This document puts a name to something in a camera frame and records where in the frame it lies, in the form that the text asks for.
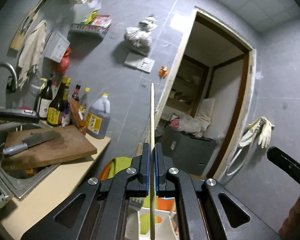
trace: wooden cutting board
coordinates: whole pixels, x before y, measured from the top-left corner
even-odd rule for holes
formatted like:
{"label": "wooden cutting board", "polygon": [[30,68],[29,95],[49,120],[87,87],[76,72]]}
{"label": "wooden cutting board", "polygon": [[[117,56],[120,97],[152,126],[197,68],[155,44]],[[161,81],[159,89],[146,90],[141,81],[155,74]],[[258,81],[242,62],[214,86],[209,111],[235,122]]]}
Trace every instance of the wooden cutting board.
{"label": "wooden cutting board", "polygon": [[2,168],[5,171],[13,171],[43,167],[97,153],[97,149],[73,125],[11,132],[8,134],[5,147],[21,144],[22,140],[29,137],[31,133],[49,130],[55,130],[61,136],[33,146],[11,157],[2,158]]}

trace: wall outlet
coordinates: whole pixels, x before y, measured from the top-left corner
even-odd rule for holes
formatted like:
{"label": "wall outlet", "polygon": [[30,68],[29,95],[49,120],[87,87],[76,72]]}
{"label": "wall outlet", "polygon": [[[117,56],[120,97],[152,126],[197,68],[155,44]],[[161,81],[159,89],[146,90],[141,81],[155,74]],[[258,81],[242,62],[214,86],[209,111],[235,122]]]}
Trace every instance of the wall outlet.
{"label": "wall outlet", "polygon": [[137,55],[130,52],[124,63],[125,65],[128,65],[130,67],[134,67],[150,73],[153,68],[154,62],[155,61],[153,59],[149,59],[147,57],[143,57],[141,55]]}

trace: stainless steel sink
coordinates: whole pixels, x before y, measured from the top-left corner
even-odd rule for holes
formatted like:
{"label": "stainless steel sink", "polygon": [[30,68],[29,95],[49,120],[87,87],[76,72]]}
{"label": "stainless steel sink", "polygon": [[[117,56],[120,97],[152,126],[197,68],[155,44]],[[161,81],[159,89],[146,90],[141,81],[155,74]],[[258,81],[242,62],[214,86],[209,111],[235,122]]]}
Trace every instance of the stainless steel sink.
{"label": "stainless steel sink", "polygon": [[[18,123],[10,122],[0,125],[0,150],[2,144],[5,143],[7,135],[12,131],[40,129],[48,127],[48,125],[40,122],[39,124],[33,123]],[[26,174],[25,170],[5,172],[1,168],[2,153],[0,151],[0,177],[8,189],[18,200],[23,200],[45,177],[54,171],[60,164],[50,165],[35,169],[35,175],[30,177]]]}

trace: cleaver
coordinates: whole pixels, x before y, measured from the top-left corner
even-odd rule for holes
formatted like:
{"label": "cleaver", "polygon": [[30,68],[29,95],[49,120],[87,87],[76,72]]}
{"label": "cleaver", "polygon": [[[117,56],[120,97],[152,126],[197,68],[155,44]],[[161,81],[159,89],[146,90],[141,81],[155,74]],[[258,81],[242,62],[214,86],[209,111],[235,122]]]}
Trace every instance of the cleaver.
{"label": "cleaver", "polygon": [[32,146],[37,144],[50,141],[56,138],[59,138],[61,135],[56,131],[47,131],[43,133],[34,133],[29,137],[22,140],[23,144],[18,144],[15,146],[11,146],[9,148],[3,149],[2,153],[4,157],[13,156],[19,152],[22,152]]}

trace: knife handle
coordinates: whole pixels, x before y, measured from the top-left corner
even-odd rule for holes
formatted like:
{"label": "knife handle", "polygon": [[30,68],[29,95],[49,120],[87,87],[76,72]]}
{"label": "knife handle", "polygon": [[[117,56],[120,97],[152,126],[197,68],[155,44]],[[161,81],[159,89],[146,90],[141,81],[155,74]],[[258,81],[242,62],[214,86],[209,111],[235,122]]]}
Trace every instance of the knife handle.
{"label": "knife handle", "polygon": [[15,155],[19,152],[22,152],[26,149],[28,149],[28,145],[26,143],[23,143],[23,144],[18,144],[15,146],[5,148],[5,149],[3,149],[2,153],[3,153],[4,157],[10,157],[10,156]]}

